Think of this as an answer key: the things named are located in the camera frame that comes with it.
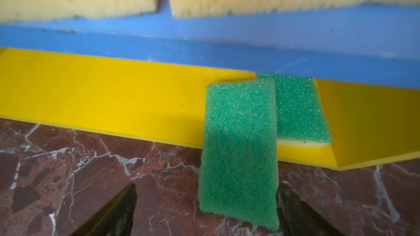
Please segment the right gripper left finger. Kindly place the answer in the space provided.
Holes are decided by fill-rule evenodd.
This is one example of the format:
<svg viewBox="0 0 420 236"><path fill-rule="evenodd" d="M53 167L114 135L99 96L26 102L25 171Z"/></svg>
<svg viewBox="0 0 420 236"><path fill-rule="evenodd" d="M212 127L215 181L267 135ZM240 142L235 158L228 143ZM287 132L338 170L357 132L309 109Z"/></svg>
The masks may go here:
<svg viewBox="0 0 420 236"><path fill-rule="evenodd" d="M130 183L93 215L73 236L129 236L137 203L135 184Z"/></svg>

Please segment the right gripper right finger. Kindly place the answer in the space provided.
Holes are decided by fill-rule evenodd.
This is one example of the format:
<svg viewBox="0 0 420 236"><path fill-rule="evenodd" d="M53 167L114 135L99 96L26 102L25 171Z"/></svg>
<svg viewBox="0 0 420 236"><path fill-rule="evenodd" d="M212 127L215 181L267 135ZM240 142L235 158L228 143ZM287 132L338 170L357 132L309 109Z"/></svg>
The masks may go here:
<svg viewBox="0 0 420 236"><path fill-rule="evenodd" d="M336 227L304 202L286 183L276 194L277 214L285 236L342 236Z"/></svg>

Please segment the green sponge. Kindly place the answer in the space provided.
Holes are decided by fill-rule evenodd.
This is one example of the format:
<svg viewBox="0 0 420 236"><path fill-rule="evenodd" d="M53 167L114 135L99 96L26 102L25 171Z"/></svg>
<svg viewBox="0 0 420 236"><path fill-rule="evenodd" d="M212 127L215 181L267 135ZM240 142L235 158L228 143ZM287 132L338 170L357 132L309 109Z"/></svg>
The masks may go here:
<svg viewBox="0 0 420 236"><path fill-rule="evenodd" d="M255 77L275 83L278 145L323 148L333 142L313 78L266 73Z"/></svg>
<svg viewBox="0 0 420 236"><path fill-rule="evenodd" d="M198 199L203 212L279 229L275 84L207 87Z"/></svg>

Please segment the yellow shelf with coloured boards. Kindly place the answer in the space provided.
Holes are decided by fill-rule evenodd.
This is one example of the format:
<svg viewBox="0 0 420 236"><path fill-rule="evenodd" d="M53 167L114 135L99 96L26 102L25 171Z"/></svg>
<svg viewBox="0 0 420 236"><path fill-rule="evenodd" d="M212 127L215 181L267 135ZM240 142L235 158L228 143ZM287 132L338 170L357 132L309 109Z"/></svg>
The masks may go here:
<svg viewBox="0 0 420 236"><path fill-rule="evenodd" d="M1 117L200 148L206 86L315 78L333 143L278 159L335 170L420 155L420 9L364 4L1 26Z"/></svg>

